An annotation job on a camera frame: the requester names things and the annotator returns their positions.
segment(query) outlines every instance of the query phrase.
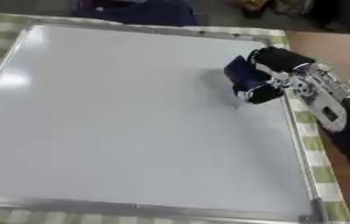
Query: whiteboard frame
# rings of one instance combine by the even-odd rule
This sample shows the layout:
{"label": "whiteboard frame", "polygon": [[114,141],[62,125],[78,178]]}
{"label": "whiteboard frame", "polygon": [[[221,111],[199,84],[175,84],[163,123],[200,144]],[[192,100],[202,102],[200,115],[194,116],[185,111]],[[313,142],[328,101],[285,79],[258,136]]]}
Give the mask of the whiteboard frame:
{"label": "whiteboard frame", "polygon": [[[249,35],[239,33],[224,32],[206,32],[191,31],[180,28],[149,27],[149,26],[130,26],[122,24],[104,24],[104,23],[72,23],[72,22],[53,22],[46,20],[32,20],[26,28],[18,35],[15,43],[12,45],[6,56],[0,63],[0,73],[13,53],[21,45],[25,36],[36,25],[51,25],[60,27],[77,27],[85,29],[111,30],[119,32],[142,32],[156,35],[176,35],[187,37],[199,37],[210,39],[238,39],[253,40],[262,42],[266,46],[273,46],[270,36]],[[70,213],[85,214],[107,214],[107,215],[128,215],[141,217],[163,217],[171,219],[188,219],[201,221],[225,221],[247,224],[290,224],[290,223],[327,223],[326,210],[323,207],[322,200],[318,196],[315,182],[312,177],[311,167],[308,165],[305,157],[305,149],[301,144],[300,135],[296,129],[295,117],[291,113],[289,96],[287,94],[281,99],[288,127],[290,128],[291,139],[297,152],[299,168],[304,176],[304,184],[307,195],[310,198],[312,214],[300,214],[296,217],[282,215],[278,213],[258,213],[258,212],[241,212],[227,211],[217,209],[198,209],[187,207],[172,206],[150,206],[138,204],[92,202],[68,199],[17,199],[0,197],[0,208],[27,209],[39,211],[58,211]]]}

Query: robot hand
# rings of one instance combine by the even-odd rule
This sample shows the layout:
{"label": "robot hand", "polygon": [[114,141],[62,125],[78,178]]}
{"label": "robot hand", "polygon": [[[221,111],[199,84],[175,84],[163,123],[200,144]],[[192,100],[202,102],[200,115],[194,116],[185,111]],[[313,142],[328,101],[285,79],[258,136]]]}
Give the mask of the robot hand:
{"label": "robot hand", "polygon": [[255,50],[247,61],[236,58],[225,73],[246,102],[267,102],[292,88],[350,159],[350,81],[340,80],[315,59],[275,47]]}
{"label": "robot hand", "polygon": [[248,57],[248,62],[256,66],[264,65],[276,73],[289,74],[301,66],[315,63],[315,60],[272,46],[254,50]]}

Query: whiteboard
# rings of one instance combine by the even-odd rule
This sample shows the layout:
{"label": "whiteboard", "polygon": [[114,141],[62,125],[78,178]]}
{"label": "whiteboard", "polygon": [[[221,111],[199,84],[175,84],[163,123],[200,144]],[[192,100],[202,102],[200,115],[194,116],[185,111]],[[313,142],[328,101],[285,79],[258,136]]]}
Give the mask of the whiteboard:
{"label": "whiteboard", "polygon": [[255,41],[36,25],[0,69],[0,196],[310,214],[283,104],[235,108]]}

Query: table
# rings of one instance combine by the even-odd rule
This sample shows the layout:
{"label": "table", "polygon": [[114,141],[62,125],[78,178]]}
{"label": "table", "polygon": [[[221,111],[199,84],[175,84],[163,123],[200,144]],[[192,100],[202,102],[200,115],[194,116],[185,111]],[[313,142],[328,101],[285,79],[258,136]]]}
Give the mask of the table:
{"label": "table", "polygon": [[[323,61],[340,77],[350,79],[350,35],[288,31],[287,36],[293,50]],[[350,209],[350,163],[327,137],[323,136],[323,140]]]}
{"label": "table", "polygon": [[[18,32],[26,27],[27,23],[33,18],[43,17],[23,17],[17,15],[0,14],[0,60],[9,49],[12,41],[18,35]],[[46,20],[52,21],[74,21],[77,23],[106,23],[117,25],[116,23],[109,23],[99,20],[87,20],[80,18],[63,18],[63,17],[45,17]],[[282,31],[270,31],[261,29],[245,29],[245,28],[220,28],[220,27],[187,27],[183,28],[189,32],[209,33],[209,32],[225,32],[233,34],[249,34],[249,35],[265,35],[271,38],[271,42],[278,47],[286,47],[287,40]],[[332,168],[326,157],[323,145],[319,138],[318,126],[312,118],[310,112],[300,104],[300,102],[291,97],[290,105],[293,115],[297,120],[297,131],[301,139],[300,143],[304,146],[304,154],[306,160],[311,167],[311,175],[317,187],[318,196],[323,200],[323,206],[326,210],[328,220],[331,223],[339,221],[339,223],[350,223],[350,214],[347,211],[347,206],[342,199],[340,188],[337,185],[336,179],[333,175]],[[10,210],[0,209],[1,223],[21,223],[21,222],[40,222],[40,223],[97,223],[97,221],[107,221],[117,223],[131,223],[131,222],[150,222],[136,217],[108,217],[91,214],[77,214],[77,213],[58,213],[58,212],[33,212],[25,210]]]}

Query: striped cloth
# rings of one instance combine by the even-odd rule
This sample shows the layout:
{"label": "striped cloth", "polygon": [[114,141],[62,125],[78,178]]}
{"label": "striped cloth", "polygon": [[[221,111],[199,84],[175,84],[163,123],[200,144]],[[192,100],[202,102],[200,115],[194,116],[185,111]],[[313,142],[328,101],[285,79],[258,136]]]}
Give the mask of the striped cloth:
{"label": "striped cloth", "polygon": [[[33,18],[49,21],[68,21],[75,23],[110,24],[108,21],[67,17],[36,17],[0,14],[0,61],[10,49],[13,41]],[[277,47],[289,47],[283,31],[263,30],[255,28],[224,28],[224,27],[186,27],[173,28],[192,32],[226,32],[232,34],[263,35],[269,37],[271,43]],[[336,181],[333,169],[326,156],[324,146],[319,138],[319,130],[312,114],[297,100],[291,91],[290,110],[296,118],[296,130],[301,136],[300,144],[308,165],[311,167],[312,178],[316,183],[318,196],[323,200],[329,223],[350,224],[350,213],[344,202],[340,187]],[[200,221],[145,219],[138,217],[114,217],[99,214],[61,213],[61,212],[31,212],[25,210],[0,209],[0,224],[80,224],[80,223],[108,223],[108,224],[189,224],[202,223]]]}

